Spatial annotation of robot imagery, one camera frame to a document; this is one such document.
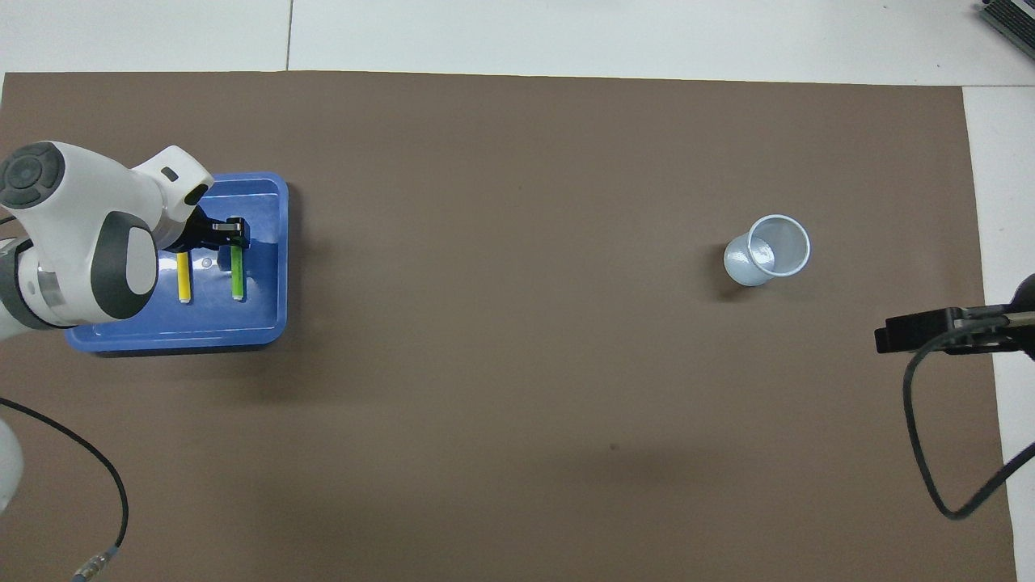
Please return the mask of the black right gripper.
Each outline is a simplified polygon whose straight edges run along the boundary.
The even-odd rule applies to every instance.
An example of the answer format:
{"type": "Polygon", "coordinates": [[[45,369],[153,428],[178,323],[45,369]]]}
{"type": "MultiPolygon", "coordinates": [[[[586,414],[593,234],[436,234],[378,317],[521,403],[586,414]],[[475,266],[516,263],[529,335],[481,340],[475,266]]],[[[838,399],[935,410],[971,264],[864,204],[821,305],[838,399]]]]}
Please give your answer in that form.
{"type": "Polygon", "coordinates": [[[1022,352],[1034,356],[1034,277],[1025,277],[1009,303],[975,305],[975,308],[942,308],[887,318],[884,326],[875,330],[877,354],[915,352],[936,336],[946,334],[971,322],[1006,319],[1002,327],[977,331],[965,340],[964,354],[1022,352]]]}

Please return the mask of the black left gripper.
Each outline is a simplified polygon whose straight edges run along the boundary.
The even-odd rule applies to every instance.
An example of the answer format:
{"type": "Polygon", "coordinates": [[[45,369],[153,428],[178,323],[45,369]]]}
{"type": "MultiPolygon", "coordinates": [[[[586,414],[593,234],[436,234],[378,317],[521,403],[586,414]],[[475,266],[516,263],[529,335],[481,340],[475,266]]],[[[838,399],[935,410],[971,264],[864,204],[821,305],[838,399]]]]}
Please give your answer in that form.
{"type": "Polygon", "coordinates": [[[200,206],[193,209],[180,235],[167,250],[170,253],[188,253],[196,248],[249,248],[249,225],[243,217],[215,221],[208,217],[200,206]]]}

